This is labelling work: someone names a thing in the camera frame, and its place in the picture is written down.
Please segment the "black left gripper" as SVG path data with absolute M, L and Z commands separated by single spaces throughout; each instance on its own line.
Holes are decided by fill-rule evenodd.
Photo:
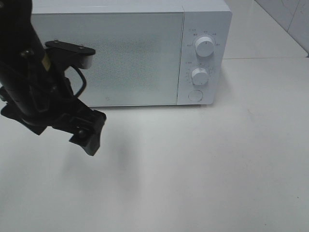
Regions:
M 80 101 L 86 78 L 76 66 L 79 56 L 94 54 L 60 41 L 1 40 L 0 98 L 6 103 L 1 114 L 38 135 L 48 127 L 68 132 L 71 143 L 86 145 L 94 156 L 106 115 Z

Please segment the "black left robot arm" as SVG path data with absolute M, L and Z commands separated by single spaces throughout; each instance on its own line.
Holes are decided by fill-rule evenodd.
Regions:
M 32 23 L 32 2 L 0 3 L 0 98 L 4 117 L 40 135 L 48 128 L 71 134 L 70 142 L 93 156 L 106 115 L 79 97 L 83 69 L 95 50 L 58 40 L 41 43 Z

